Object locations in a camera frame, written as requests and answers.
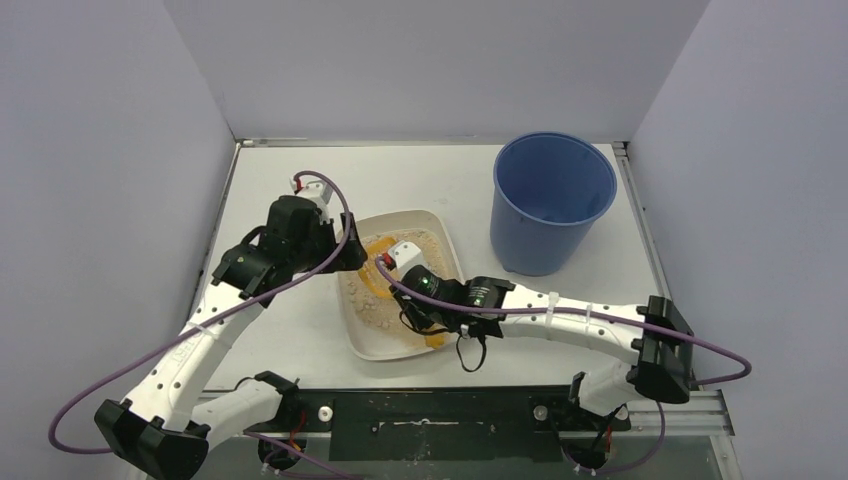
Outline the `white litter box tray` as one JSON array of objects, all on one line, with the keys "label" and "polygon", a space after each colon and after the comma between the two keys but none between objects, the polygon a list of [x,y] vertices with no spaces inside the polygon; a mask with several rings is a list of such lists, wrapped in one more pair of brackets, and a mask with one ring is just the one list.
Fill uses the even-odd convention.
[{"label": "white litter box tray", "polygon": [[[459,281],[464,275],[459,266],[453,242],[440,217],[426,210],[406,210],[381,214],[356,222],[360,240],[364,237],[387,234],[396,230],[425,229],[434,233],[443,249],[449,267],[447,277]],[[427,354],[454,342],[449,334],[422,336],[425,343],[406,343],[401,338],[380,333],[358,322],[353,309],[342,300],[341,282],[338,275],[339,302],[348,334],[349,344],[354,353],[368,361],[390,361]]]}]

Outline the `blue plastic bucket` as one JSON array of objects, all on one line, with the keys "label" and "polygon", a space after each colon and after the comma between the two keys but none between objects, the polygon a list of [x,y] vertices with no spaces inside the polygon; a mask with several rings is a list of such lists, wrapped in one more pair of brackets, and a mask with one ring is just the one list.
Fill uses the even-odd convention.
[{"label": "blue plastic bucket", "polygon": [[559,271],[612,206],[615,170],[592,144],[558,132],[525,134],[495,157],[489,236],[504,270]]}]

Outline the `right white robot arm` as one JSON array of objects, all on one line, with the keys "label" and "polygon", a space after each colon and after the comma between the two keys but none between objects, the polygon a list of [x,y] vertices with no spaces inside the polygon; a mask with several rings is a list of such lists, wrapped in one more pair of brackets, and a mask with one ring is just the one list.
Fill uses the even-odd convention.
[{"label": "right white robot arm", "polygon": [[452,333],[480,344],[488,338],[537,338],[611,357],[611,364],[580,371],[569,385],[571,407],[598,420],[589,445],[565,450],[581,469],[606,463],[613,422],[623,417],[628,402],[690,399],[692,346],[682,338],[692,331],[664,297],[652,296],[644,305],[595,306],[504,279],[442,279],[422,265],[391,281],[389,290],[408,327],[421,335]]}]

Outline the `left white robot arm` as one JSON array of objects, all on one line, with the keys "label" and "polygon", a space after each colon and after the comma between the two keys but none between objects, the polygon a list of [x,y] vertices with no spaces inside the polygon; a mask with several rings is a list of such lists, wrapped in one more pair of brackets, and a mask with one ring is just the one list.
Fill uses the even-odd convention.
[{"label": "left white robot arm", "polygon": [[153,479],[190,479],[230,437],[299,408],[298,386],[265,371],[204,405],[198,400],[238,337],[294,278],[356,271],[366,260],[355,218],[335,233],[321,197],[274,201],[265,224],[227,250],[197,310],[150,373],[121,401],[106,400],[95,423],[111,450]]}]

